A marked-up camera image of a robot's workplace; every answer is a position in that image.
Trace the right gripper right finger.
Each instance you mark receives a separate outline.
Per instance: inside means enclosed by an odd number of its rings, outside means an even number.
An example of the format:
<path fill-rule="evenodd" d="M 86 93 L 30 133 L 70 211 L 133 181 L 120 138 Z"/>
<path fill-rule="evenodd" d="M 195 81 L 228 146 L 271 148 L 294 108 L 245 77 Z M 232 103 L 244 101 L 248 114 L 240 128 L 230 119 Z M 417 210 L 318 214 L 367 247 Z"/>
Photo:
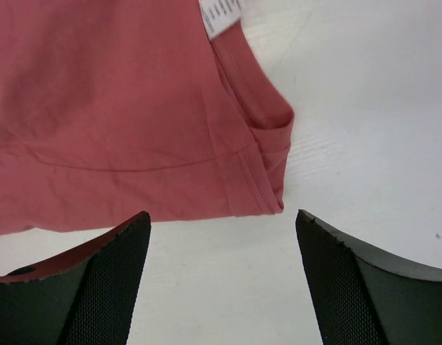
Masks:
<path fill-rule="evenodd" d="M 305 210 L 295 228 L 324 344 L 442 344 L 442 269 L 391 254 Z"/>

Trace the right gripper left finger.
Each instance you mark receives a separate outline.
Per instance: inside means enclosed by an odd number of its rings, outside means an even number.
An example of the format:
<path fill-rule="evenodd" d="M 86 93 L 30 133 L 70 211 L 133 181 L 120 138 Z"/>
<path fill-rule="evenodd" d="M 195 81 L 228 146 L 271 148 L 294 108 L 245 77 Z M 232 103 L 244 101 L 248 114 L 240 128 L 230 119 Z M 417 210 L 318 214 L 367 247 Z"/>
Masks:
<path fill-rule="evenodd" d="M 151 234 L 147 212 L 0 276 L 0 344 L 125 344 Z"/>

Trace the pink t shirt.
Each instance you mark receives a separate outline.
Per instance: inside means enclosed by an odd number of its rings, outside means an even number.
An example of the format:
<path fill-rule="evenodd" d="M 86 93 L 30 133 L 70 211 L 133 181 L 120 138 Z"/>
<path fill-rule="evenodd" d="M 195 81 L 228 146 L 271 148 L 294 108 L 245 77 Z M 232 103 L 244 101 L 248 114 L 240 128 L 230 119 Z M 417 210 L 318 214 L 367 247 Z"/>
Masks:
<path fill-rule="evenodd" d="M 0 235 L 283 211 L 242 1 L 0 1 Z"/>

